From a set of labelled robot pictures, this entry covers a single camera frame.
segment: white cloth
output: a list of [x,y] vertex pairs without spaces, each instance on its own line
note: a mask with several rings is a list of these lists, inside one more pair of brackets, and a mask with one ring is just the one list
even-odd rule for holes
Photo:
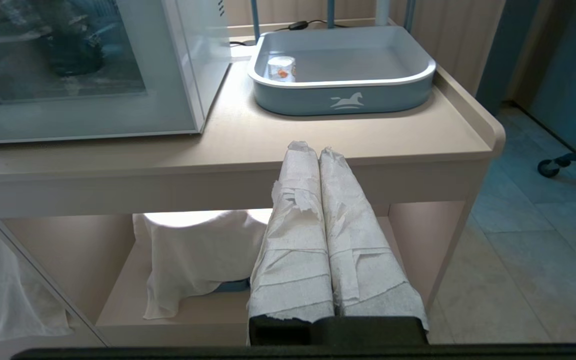
[[342,316],[412,316],[428,329],[410,285],[346,159],[321,153],[321,188],[334,305]]
[[249,278],[270,211],[134,214],[136,241],[152,249],[144,319],[174,317],[179,301]]
[[317,154],[293,141],[254,264],[248,316],[314,322],[334,316]]
[[71,333],[61,304],[0,240],[0,341]]

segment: beige table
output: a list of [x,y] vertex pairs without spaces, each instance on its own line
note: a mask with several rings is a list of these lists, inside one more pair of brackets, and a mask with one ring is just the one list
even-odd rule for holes
[[0,145],[0,236],[105,344],[243,344],[245,293],[141,319],[149,257],[133,248],[131,214],[272,207],[291,141],[345,155],[412,285],[434,300],[502,151],[500,123],[441,68],[416,109],[281,116],[256,105],[246,66],[231,66],[203,135]]

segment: incubator glass panel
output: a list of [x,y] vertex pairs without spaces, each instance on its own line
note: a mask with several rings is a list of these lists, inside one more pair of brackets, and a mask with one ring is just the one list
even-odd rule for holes
[[145,91],[116,0],[0,0],[0,105]]

